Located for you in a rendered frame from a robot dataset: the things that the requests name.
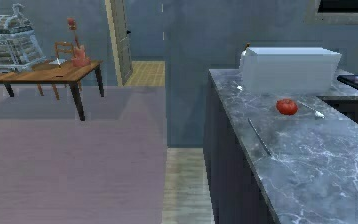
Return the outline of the white-handled utensil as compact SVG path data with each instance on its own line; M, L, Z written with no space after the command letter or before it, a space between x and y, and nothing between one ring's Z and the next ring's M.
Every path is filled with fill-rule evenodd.
M325 115L324 115L323 113L321 113L320 111L318 111L318 110L312 108L311 106L309 106L309 105L307 105L307 104L305 104L305 103L303 103L303 102L301 102L301 101L298 101L298 102L299 102L301 105L303 105L304 107L306 107L306 108L312 110L312 111L314 112L315 117L317 117L317 118L322 118L322 119L325 118Z

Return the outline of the black and grey camo knife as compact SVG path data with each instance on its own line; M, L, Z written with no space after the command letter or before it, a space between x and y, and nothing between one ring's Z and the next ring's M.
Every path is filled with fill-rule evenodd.
M263 149L266 151L266 153L269 156L272 156L272 151L267 147L266 143L263 141L262 137L260 136L258 130L256 129L255 125L253 124L252 120L250 118L247 118L249 125L253 129L255 135L257 136L260 144L262 145Z

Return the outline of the grey room door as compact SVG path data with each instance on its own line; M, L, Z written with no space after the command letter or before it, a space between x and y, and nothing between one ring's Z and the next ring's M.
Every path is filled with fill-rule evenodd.
M131 50L129 35L126 34L127 17L125 0L110 0L114 37L116 46L116 71L119 84L124 86L132 74Z

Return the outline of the grey marble kitchen counter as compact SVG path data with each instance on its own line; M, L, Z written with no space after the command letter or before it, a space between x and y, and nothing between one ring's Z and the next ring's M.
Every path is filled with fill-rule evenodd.
M335 83L298 95L293 116L277 99L246 91L236 69L209 72L203 152L215 224L358 224L358 124L335 108L358 91Z

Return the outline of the dark framed window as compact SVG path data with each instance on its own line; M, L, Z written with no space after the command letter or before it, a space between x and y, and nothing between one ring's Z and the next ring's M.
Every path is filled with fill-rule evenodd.
M305 21L311 24L358 25L358 0L309 0Z

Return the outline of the red tomato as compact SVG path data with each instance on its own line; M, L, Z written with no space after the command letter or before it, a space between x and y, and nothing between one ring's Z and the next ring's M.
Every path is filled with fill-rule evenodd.
M293 100L285 98L276 102L276 109L283 115L294 115L298 111L298 106Z

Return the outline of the wooden chair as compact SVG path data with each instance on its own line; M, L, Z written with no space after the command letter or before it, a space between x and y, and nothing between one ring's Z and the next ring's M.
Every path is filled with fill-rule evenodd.
M75 46L71 42L60 42L60 41L55 42L54 50L55 50L56 59L58 59L59 62L61 61L60 54L70 55L71 58L75 57ZM40 70L41 68L46 68L46 62L39 63L39 64L32 66L32 69L34 71ZM43 89L42 89L41 85L40 84L37 84L37 85L38 85L38 90L39 90L40 95L43 96L44 94L43 94ZM60 100L60 96L59 96L59 92L56 87L56 84L51 84L51 86L52 86L52 89L53 89L56 99ZM78 82L78 86L79 86L79 90L82 90L82 86L81 86L80 82Z

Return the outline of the wooden table with black legs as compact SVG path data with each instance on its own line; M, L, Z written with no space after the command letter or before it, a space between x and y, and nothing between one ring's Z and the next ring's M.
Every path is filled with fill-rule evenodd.
M101 74L101 60L92 60L90 64L83 67L75 67L71 61L67 61L55 68L43 69L28 72L0 73L0 84L3 84L10 97L15 94L12 84L67 84L75 103L76 110L81 121L85 120L84 108L78 82L94 71L100 96L104 96L104 86Z

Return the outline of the white box appliance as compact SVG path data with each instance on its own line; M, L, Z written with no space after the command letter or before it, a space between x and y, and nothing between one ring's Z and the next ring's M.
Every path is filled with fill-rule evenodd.
M251 92L323 93L331 87L341 57L322 47L247 47L239 71Z

